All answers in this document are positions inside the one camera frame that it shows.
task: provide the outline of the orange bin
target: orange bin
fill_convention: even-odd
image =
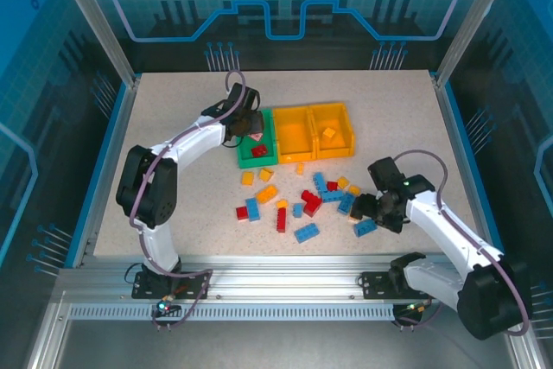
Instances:
[[[317,158],[319,139],[308,106],[273,109],[279,163],[308,162]]]
[[[353,156],[355,135],[343,103],[310,105],[313,129],[318,137],[317,159]],[[335,131],[331,139],[322,137],[326,128]]]

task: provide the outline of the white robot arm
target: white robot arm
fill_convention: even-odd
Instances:
[[[202,124],[210,119],[213,118],[201,116],[196,120],[195,124]],[[186,135],[171,145],[170,150],[163,155],[163,158],[175,162],[177,166],[177,181],[182,171],[190,163],[208,150],[220,146],[225,141],[225,131],[226,127],[223,124],[214,123]],[[165,143],[151,147],[152,154],[157,156],[171,141],[168,140]],[[175,251],[175,245],[171,237],[170,220],[154,228],[150,228],[144,223],[142,225],[144,242],[153,261],[167,272],[174,270],[179,263],[179,255]],[[151,262],[147,259],[145,264],[152,271],[156,272],[156,269],[152,267]]]
[[[413,222],[440,246],[454,266],[452,270],[434,264],[418,252],[397,258],[391,262],[387,281],[396,293],[414,289],[429,294],[457,311],[467,330],[481,340],[527,320],[522,317],[522,309],[531,315],[526,264],[507,260],[480,238],[442,202],[440,191],[436,192],[423,176],[406,178],[390,157],[368,169],[378,193],[358,196],[351,216],[371,217],[396,233],[402,231],[403,224]]]
[[[234,84],[228,98],[205,109],[192,128],[185,130],[190,131],[188,134],[181,133],[149,149],[135,146],[127,155],[116,200],[125,215],[130,217],[137,198],[140,199],[135,222],[139,225],[139,232],[143,233],[143,242],[149,254],[144,264],[154,273],[178,272],[180,269],[169,218],[176,208],[176,185],[184,168],[232,137],[263,132],[263,115],[257,108],[252,110],[256,100],[259,106],[258,91],[246,86],[244,97],[236,110],[232,111],[232,107],[240,100],[241,92],[242,86]],[[158,155],[162,155],[162,158],[155,166],[143,194],[140,194],[144,175]]]

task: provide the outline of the blue frame edge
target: blue frame edge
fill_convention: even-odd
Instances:
[[[67,253],[66,261],[64,263],[64,268],[73,268],[72,264],[77,256],[79,250],[80,240],[83,238],[83,233],[85,231],[85,223],[88,214],[90,213],[90,208],[92,204],[92,199],[94,193],[96,192],[96,187],[98,186],[100,172],[104,167],[105,157],[107,155],[107,149],[110,146],[111,136],[115,129],[115,123],[118,120],[119,112],[121,111],[121,104],[123,103],[123,98],[127,93],[127,85],[121,83],[119,87],[118,97],[115,100],[115,105],[113,106],[113,111],[111,112],[110,122],[107,125],[105,130],[104,141],[100,147],[100,152],[98,154],[98,159],[96,159],[96,165],[92,172],[92,177],[88,189],[86,190],[85,201],[83,202],[83,207],[80,209],[79,219],[77,220],[77,226],[75,227],[75,232],[73,238],[71,239],[71,244],[69,245],[69,252]]]
[[[497,249],[505,252],[503,243],[501,242],[501,237],[499,236],[497,224],[495,223],[495,219],[493,218],[492,207],[490,207],[490,201],[487,199],[486,190],[484,189],[484,183],[482,182],[480,171],[478,170],[476,159],[474,158],[473,150],[470,147],[470,142],[468,141],[468,135],[467,131],[465,130],[463,120],[461,118],[461,112],[459,111],[459,106],[457,105],[457,101],[455,100],[453,89],[451,88],[449,81],[445,84],[445,91],[448,95],[449,103],[451,104],[451,110],[453,112],[455,125],[457,127],[457,130],[459,131],[459,135],[461,136],[461,144],[463,146],[463,149],[465,150],[465,154],[467,155],[468,167],[474,179],[474,185],[476,186],[476,192],[478,193],[478,196],[480,198],[482,211],[484,212],[484,216],[486,217],[486,222],[490,231],[492,243]]]

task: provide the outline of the blue lego brick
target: blue lego brick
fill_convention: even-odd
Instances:
[[[257,207],[257,199],[251,198],[245,200],[245,207],[248,209],[248,219],[250,222],[254,220],[260,220],[259,208]]]
[[[319,194],[327,191],[327,183],[325,182],[325,178],[322,177],[321,172],[317,172],[313,175],[313,181],[315,182],[315,187],[317,188],[317,192],[319,192]]]
[[[353,226],[353,230],[355,231],[355,236],[357,236],[357,238],[362,237],[375,229],[377,229],[377,224],[375,224],[372,219],[362,220]]]
[[[354,201],[355,201],[355,195],[349,192],[346,192],[346,194],[344,194],[344,197],[342,198],[342,202],[340,202],[340,204],[338,205],[338,212],[344,215],[348,215],[352,210]]]
[[[341,190],[331,190],[330,192],[321,193],[322,203],[336,202],[337,200],[341,200],[343,196],[344,192]]]
[[[303,204],[302,203],[295,203],[294,204],[294,218],[301,218],[303,214]]]
[[[304,226],[303,228],[298,229],[297,231],[294,231],[297,242],[299,242],[300,244],[307,241],[308,239],[316,237],[319,234],[319,228],[317,228],[317,225],[315,224],[309,224],[307,226]]]

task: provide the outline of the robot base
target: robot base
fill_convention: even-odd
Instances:
[[[398,293],[388,272],[363,272],[358,279],[365,300],[425,300],[429,295],[422,291],[405,289]]]
[[[173,272],[180,272],[181,263],[175,267]],[[201,285],[205,276],[192,278],[172,278],[157,274],[142,265],[142,270],[135,275],[131,297],[139,300],[159,300],[171,293],[175,300],[194,300],[200,293]],[[207,298],[206,289],[201,299]]]

